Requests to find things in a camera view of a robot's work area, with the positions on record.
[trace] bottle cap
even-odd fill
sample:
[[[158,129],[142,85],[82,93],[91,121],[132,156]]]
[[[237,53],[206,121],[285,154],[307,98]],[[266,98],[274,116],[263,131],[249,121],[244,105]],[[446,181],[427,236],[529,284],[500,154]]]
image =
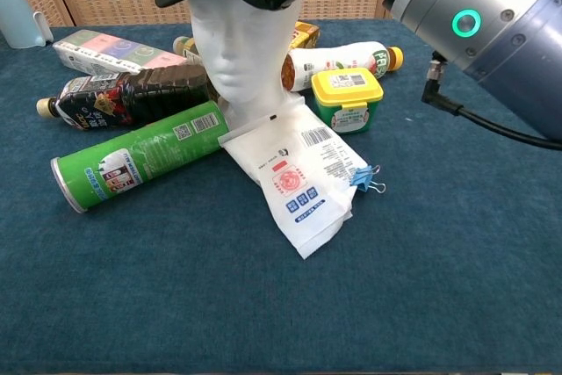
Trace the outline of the bottle cap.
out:
[[[185,43],[186,43],[189,39],[190,39],[189,37],[184,37],[184,36],[177,37],[177,38],[174,40],[174,44],[173,44],[173,47],[172,47],[172,50],[174,51],[174,53],[175,53],[175,54],[179,54],[180,56],[182,56],[183,53],[184,53],[184,46],[185,46]]]
[[[404,53],[398,47],[388,47],[388,53],[390,55],[390,66],[388,70],[398,70],[404,64]]]
[[[52,98],[42,98],[41,100],[39,100],[37,102],[37,104],[36,104],[37,113],[42,118],[54,118],[54,117],[56,117],[51,113],[51,108],[49,107],[49,103],[51,102],[51,100],[53,100],[53,99]]]

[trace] can lid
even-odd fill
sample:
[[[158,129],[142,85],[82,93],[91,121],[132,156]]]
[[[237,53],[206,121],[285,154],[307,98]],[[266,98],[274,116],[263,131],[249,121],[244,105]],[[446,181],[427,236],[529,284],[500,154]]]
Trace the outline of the can lid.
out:
[[[399,47],[388,47],[388,54],[390,55],[390,66],[388,70],[398,70],[404,64],[404,53]]]
[[[87,209],[82,208],[80,204],[78,204],[72,193],[70,193],[67,184],[64,182],[64,177],[62,177],[61,169],[59,168],[59,157],[55,157],[51,160],[51,170],[53,171],[56,183],[59,185],[59,188],[61,188],[62,194],[70,206],[72,206],[77,213],[85,213]]]
[[[39,100],[36,104],[36,108],[37,108],[37,113],[42,117],[42,118],[55,118],[56,116],[54,116],[51,113],[51,108],[49,107],[49,103],[51,102],[52,98],[42,98],[41,100]]]

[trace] dark brown bottle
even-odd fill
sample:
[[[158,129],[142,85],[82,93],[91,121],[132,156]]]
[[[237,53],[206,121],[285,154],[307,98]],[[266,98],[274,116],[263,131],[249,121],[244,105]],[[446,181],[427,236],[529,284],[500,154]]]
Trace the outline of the dark brown bottle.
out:
[[[209,86],[205,68],[192,64],[84,76],[39,100],[37,112],[81,130],[146,125],[208,101]]]

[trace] white plastic bag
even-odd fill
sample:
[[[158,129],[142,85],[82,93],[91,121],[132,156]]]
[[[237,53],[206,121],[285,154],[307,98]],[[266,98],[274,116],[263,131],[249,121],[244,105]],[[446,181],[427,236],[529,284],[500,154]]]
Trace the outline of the white plastic bag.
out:
[[[349,181],[366,162],[304,101],[220,142],[262,187],[277,226],[304,259],[351,217],[357,188]]]

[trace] yellow lid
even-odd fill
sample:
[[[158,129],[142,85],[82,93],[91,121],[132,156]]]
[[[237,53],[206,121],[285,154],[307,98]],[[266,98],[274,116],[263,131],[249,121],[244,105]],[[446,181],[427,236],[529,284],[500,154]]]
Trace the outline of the yellow lid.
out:
[[[367,68],[325,70],[313,76],[312,85],[316,99],[326,107],[366,107],[383,98],[380,83]]]
[[[398,70],[404,64],[404,53],[398,47],[388,47],[388,54],[390,55],[389,71]]]

